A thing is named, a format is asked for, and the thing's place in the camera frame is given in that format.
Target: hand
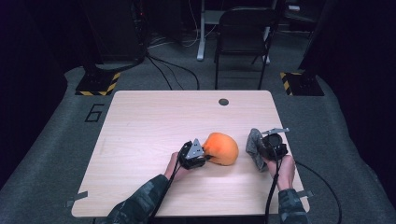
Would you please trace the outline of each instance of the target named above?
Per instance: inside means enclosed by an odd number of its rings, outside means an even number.
[[[274,178],[276,173],[276,162],[275,161],[268,161],[267,159],[263,158],[265,163],[267,163],[268,169],[270,171],[271,177]],[[277,188],[279,191],[283,189],[292,189],[293,188],[293,179],[295,173],[295,161],[291,155],[286,155],[282,159],[282,165],[279,169],[279,177],[277,179]]]
[[[177,162],[177,155],[178,155],[178,152],[172,153],[171,160],[169,161],[168,166],[166,167],[165,173],[163,174],[168,179],[171,178],[171,175],[174,172],[175,164]],[[179,180],[189,173],[190,173],[190,170],[186,170],[186,169],[184,169],[184,167],[180,167],[180,169],[178,169],[178,171],[175,175],[174,180]]]

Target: black chair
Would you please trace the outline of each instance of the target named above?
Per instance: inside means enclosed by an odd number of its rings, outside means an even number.
[[[220,54],[252,55],[255,56],[252,64],[258,57],[264,57],[258,87],[259,90],[261,89],[268,52],[278,18],[279,14],[271,8],[234,7],[224,12],[219,20],[219,36],[215,53],[215,89],[218,88]],[[269,33],[264,39],[265,27],[269,27]]]
[[[325,3],[326,0],[287,0],[283,18],[289,22],[290,30],[307,31],[311,36]]]

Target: gray carpet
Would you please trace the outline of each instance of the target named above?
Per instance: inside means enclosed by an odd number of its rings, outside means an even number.
[[[342,206],[343,223],[396,223],[395,209],[375,173],[361,160],[348,137],[344,117],[332,90],[318,78],[325,92],[323,97],[288,96],[285,93],[279,73],[298,72],[307,43],[306,34],[277,33],[271,48],[271,63],[262,83],[262,89],[273,94],[284,127],[290,128],[287,137],[293,155],[332,186]],[[153,56],[190,69],[198,77],[201,90],[213,90],[215,46],[214,38],[206,41],[203,62],[196,61],[198,43],[188,48],[170,43],[151,47],[148,51]],[[261,65],[257,63],[256,72],[251,73],[246,72],[248,62],[236,66],[238,62],[242,60],[220,61],[220,90],[256,90]],[[107,64],[105,67],[120,65],[124,64]],[[168,68],[159,66],[173,90],[181,90],[181,87],[196,90],[191,74],[171,67],[173,76]],[[63,101],[1,189],[0,223],[92,223],[90,218],[73,217],[64,202],[78,192],[114,93],[76,96],[75,88],[83,75],[82,68],[65,74],[68,89]],[[121,90],[169,90],[169,87],[157,68],[145,60],[121,73],[115,91]],[[96,110],[103,111],[99,121],[84,122],[94,104],[99,104]],[[312,172],[302,166],[297,168],[304,187],[315,194],[309,199],[311,209],[308,213],[313,223],[336,223],[338,207],[329,189]],[[217,222],[221,220],[230,223],[226,219],[217,219]],[[239,221],[254,222],[248,217]],[[278,223],[278,218],[271,216],[270,223]]]

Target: table top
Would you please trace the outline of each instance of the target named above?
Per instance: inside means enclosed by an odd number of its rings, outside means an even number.
[[[220,105],[220,99],[229,103]],[[157,217],[263,215],[272,177],[260,173],[246,153],[252,128],[283,128],[269,91],[117,91],[78,191],[88,191],[88,197],[75,201],[72,214],[107,216],[163,174],[184,143],[197,138],[203,144],[211,133],[225,133],[239,147],[235,164],[207,162],[174,181]],[[286,135],[280,135],[290,152]],[[293,186],[304,189],[297,170]],[[308,211],[307,199],[302,202]],[[270,213],[277,208],[276,189]]]

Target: camouflage sleeve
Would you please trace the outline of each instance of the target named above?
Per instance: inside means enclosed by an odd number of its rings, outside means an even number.
[[[157,175],[140,187],[130,198],[117,204],[101,224],[148,223],[149,215],[166,189],[168,179]]]
[[[295,189],[281,190],[278,199],[280,223],[311,224]]]

